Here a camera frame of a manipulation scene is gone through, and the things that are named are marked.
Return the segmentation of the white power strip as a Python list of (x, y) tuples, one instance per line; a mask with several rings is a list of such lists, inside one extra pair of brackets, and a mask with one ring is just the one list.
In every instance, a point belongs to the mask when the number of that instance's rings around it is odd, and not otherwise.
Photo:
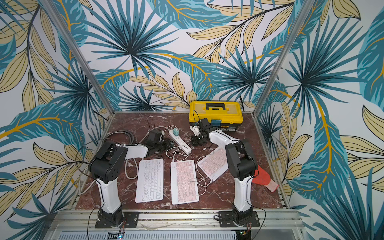
[(191, 147), (180, 137), (180, 131), (179, 131), (179, 136), (176, 136), (176, 137), (171, 133), (171, 130), (169, 130), (168, 133), (171, 139), (181, 148), (181, 150), (186, 155), (189, 155), (192, 152)]

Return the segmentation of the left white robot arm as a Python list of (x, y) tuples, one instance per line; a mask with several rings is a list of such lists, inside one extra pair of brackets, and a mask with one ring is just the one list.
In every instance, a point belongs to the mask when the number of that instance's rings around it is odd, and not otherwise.
[[(119, 144), (109, 137), (125, 134), (130, 138), (128, 145)], [(137, 142), (128, 130), (107, 134), (102, 146), (88, 165), (88, 170), (99, 185), (102, 201), (98, 212), (100, 225), (117, 227), (124, 222), (123, 206), (118, 195), (117, 179), (128, 159), (145, 158), (160, 154), (174, 147), (174, 141), (165, 137), (160, 130), (151, 130), (142, 142)]]

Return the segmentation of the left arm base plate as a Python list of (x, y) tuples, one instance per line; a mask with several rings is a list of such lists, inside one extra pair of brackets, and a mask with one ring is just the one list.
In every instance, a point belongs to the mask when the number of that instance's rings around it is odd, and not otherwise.
[(139, 212), (117, 212), (109, 214), (100, 210), (96, 221), (96, 229), (117, 229), (128, 228), (134, 229), (137, 227)]

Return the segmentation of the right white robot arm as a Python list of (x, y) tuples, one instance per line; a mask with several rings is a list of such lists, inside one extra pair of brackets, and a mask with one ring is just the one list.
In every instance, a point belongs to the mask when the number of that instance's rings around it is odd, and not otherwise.
[(235, 179), (232, 221), (239, 226), (246, 224), (253, 215), (251, 180), (258, 169), (249, 141), (229, 136), (219, 127), (213, 127), (207, 118), (197, 121), (192, 127), (193, 131), (196, 129), (199, 134), (192, 138), (194, 145), (200, 146), (210, 141), (226, 150), (227, 165)]

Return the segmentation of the pink keyboard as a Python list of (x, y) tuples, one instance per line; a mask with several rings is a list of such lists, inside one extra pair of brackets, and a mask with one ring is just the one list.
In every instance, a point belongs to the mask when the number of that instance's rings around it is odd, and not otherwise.
[(172, 204), (189, 204), (200, 200), (195, 162), (193, 160), (171, 163)]
[(198, 167), (211, 180), (216, 181), (228, 168), (226, 150), (218, 147), (198, 162)]

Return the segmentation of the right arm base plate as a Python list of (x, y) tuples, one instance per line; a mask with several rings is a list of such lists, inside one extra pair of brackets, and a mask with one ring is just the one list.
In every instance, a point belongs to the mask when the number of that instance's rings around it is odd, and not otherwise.
[(236, 211), (220, 211), (214, 216), (214, 219), (219, 222), (221, 228), (245, 228), (259, 227), (260, 219), (257, 212), (248, 211), (237, 213)]

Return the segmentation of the teal charger plug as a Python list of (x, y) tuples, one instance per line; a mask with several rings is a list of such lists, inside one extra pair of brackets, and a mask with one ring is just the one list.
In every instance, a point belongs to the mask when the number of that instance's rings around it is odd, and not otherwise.
[(173, 128), (171, 130), (171, 133), (176, 137), (176, 136), (179, 136), (179, 129), (178, 128)]

